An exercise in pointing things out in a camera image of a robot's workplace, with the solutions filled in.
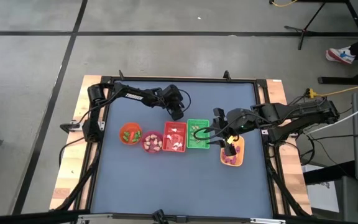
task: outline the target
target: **green container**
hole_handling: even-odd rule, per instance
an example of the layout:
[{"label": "green container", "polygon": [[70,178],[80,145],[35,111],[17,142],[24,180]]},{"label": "green container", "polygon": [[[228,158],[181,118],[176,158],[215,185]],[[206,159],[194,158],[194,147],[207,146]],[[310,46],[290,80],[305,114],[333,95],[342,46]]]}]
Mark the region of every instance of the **green container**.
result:
[{"label": "green container", "polygon": [[[199,129],[209,127],[209,121],[204,119],[188,119],[187,120],[187,148],[190,149],[209,149],[209,140],[199,141],[194,138],[193,133]],[[204,133],[200,131],[197,133],[197,137],[207,138],[209,133]]]}]

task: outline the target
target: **pink bowl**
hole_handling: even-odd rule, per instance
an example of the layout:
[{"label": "pink bowl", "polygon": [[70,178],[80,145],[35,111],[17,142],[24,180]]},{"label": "pink bowl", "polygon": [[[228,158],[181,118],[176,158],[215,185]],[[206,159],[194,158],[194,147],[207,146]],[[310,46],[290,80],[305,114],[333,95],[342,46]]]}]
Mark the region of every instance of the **pink bowl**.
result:
[{"label": "pink bowl", "polygon": [[160,150],[159,151],[156,151],[156,150],[153,150],[152,147],[154,147],[154,144],[152,143],[150,145],[150,149],[149,150],[146,150],[144,148],[144,143],[146,142],[146,137],[149,137],[151,136],[152,134],[156,135],[157,136],[157,141],[162,141],[162,134],[159,133],[158,131],[147,131],[146,133],[142,134],[142,139],[140,140],[140,144],[142,145],[142,148],[144,151],[148,152],[148,153],[151,153],[151,154],[154,154],[154,153],[157,153],[157,152],[160,152],[162,151],[162,147],[160,147]]}]

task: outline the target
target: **concrete floor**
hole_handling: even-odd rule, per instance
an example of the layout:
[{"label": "concrete floor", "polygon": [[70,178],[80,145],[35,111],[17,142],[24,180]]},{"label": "concrete floor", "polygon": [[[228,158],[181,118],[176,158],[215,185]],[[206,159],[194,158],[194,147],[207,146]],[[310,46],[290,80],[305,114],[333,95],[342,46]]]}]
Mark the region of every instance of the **concrete floor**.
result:
[{"label": "concrete floor", "polygon": [[[93,0],[80,30],[285,32],[284,25],[303,27],[319,7],[302,2],[277,8],[267,2]],[[358,13],[358,1],[352,3]],[[0,0],[0,30],[72,30],[80,5],[81,0]],[[310,29],[357,31],[342,4],[327,4]],[[282,79],[291,100],[308,87],[318,93],[346,88],[319,85],[316,78],[355,75],[358,62],[345,66],[324,56],[329,47],[355,41],[308,38],[297,50],[298,39],[288,37],[77,37],[23,212],[48,210],[58,151],[67,139],[58,125],[71,119],[83,75],[117,75],[121,69],[125,75],[221,77],[229,70],[233,78]],[[9,212],[67,43],[68,37],[0,37],[0,138],[5,139],[0,146],[0,215]],[[344,93],[330,99],[344,111],[351,106],[350,97]],[[351,132],[348,122],[315,137]],[[354,157],[351,139],[323,143],[336,162]],[[302,152],[310,148],[303,138],[298,145]],[[332,164],[319,145],[316,150],[315,162]]]}]

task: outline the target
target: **shoe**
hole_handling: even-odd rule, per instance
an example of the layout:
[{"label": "shoe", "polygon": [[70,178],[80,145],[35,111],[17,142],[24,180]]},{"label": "shoe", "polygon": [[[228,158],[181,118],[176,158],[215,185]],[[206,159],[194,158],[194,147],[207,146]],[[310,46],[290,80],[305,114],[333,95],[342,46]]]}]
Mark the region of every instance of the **shoe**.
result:
[{"label": "shoe", "polygon": [[329,49],[326,51],[326,58],[330,61],[352,64],[356,56],[351,54],[349,47],[343,49]]}]

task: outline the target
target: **yellow cable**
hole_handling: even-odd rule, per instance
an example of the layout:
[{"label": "yellow cable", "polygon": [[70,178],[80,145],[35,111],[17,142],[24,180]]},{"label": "yellow cable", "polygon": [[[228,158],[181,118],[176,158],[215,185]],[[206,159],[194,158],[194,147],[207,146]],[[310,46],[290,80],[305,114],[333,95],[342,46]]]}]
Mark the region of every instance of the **yellow cable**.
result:
[{"label": "yellow cable", "polygon": [[272,4],[274,5],[274,6],[276,6],[276,7],[285,7],[285,6],[289,6],[290,4],[292,4],[292,3],[296,3],[298,0],[294,0],[294,1],[292,1],[292,2],[289,2],[289,3],[287,3],[287,4],[284,4],[284,5],[279,5],[279,4],[276,4],[276,3],[274,3],[273,1],[272,1]]},{"label": "yellow cable", "polygon": [[345,89],[345,90],[341,90],[341,91],[332,92],[332,93],[326,93],[326,94],[318,94],[318,93],[314,92],[312,89],[310,89],[310,95],[309,96],[310,96],[311,99],[313,99],[315,96],[331,96],[331,95],[334,95],[334,94],[344,93],[346,91],[356,90],[356,89],[358,89],[358,86],[348,88],[348,89]]}]

